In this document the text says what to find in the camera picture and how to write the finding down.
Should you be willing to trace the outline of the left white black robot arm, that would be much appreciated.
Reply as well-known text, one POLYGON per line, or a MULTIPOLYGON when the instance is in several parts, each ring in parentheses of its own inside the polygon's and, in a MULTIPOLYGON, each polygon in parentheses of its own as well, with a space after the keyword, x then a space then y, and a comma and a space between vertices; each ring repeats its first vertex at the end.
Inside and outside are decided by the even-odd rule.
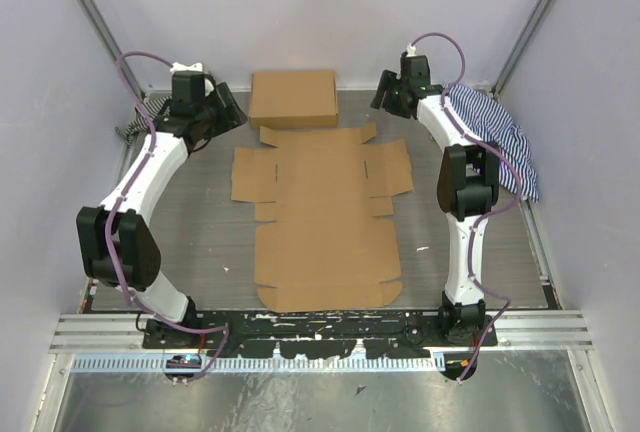
POLYGON ((161 252, 149 229, 156 204, 187 159, 247 117, 229 87, 202 64, 171 67, 171 96, 151 123, 151 132, 117 187, 97 207, 76 217, 87 277, 120 290, 165 327, 181 349, 194 346, 203 330, 194 301, 161 270, 161 252))

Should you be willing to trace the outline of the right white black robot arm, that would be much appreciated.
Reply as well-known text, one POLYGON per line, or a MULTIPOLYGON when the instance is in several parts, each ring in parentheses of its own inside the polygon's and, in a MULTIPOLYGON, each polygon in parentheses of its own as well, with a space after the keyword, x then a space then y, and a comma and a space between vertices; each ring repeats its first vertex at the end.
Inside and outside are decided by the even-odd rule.
POLYGON ((405 51, 399 72, 383 71, 371 107, 417 120, 442 151, 436 194, 449 226, 449 271, 437 323, 447 344, 462 346, 485 326, 483 241, 487 214, 499 198, 499 159, 464 125, 444 88, 431 82, 424 55, 405 51))

